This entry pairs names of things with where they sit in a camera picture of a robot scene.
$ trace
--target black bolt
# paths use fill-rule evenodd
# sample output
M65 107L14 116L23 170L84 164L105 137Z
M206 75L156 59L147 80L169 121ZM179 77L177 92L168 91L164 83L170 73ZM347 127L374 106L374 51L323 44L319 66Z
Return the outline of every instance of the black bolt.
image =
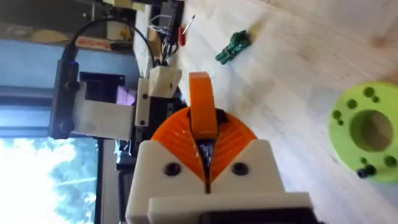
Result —
M178 163L171 162L164 167L164 174L173 177L181 173L181 166Z
M356 175L361 179L365 179L375 175L376 172L377 170L373 165L366 165L364 168L357 170Z
M232 172L235 175L246 175L249 173L249 167L243 162L237 162L232 166Z

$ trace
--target red screwdriver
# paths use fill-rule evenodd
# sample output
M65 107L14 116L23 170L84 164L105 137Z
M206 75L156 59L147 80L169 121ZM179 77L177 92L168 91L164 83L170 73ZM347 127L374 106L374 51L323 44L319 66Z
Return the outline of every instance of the red screwdriver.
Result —
M185 33L187 32L188 28L191 26L193 19L196 15L193 15L192 19L189 21L187 27L184 29L183 27L178 28L178 43L180 46L185 45Z

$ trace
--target orange plastic part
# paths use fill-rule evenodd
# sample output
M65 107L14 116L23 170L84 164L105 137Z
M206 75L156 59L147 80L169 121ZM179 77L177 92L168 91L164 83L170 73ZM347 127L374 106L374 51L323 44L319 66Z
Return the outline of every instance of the orange plastic part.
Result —
M238 118L228 113L225 113L227 122L218 127L211 81L207 73L190 74L190 99L191 107L184 108L166 119L152 140L160 142L206 182L203 161L199 156L196 141L215 139L209 176L209 182L212 183L247 144L257 137Z
M189 74L191 129L196 140L217 138L213 89L207 72Z
M226 112L227 123L218 130L210 165L210 183L232 162L256 135L238 118Z
M152 140L160 142L180 162L205 181L203 164L189 127L188 112L189 108L184 108L166 119L152 136Z

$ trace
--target green 3d printed spool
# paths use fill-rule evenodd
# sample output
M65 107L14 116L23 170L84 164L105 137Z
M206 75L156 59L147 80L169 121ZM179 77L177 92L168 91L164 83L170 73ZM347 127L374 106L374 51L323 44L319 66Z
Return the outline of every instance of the green 3d printed spool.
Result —
M338 157L360 178L398 181L397 103L398 86L365 83L343 93L333 107L331 143ZM383 138L374 139L377 127Z

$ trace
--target tree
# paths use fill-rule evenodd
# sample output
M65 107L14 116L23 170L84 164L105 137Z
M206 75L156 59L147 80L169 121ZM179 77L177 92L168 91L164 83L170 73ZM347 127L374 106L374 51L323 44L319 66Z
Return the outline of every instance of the tree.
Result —
M76 138L67 141L34 139L36 149L51 151L71 144L75 157L57 164L50 176L55 181L54 192L62 200L55 212L70 223L92 223L94 219L98 147L94 139Z

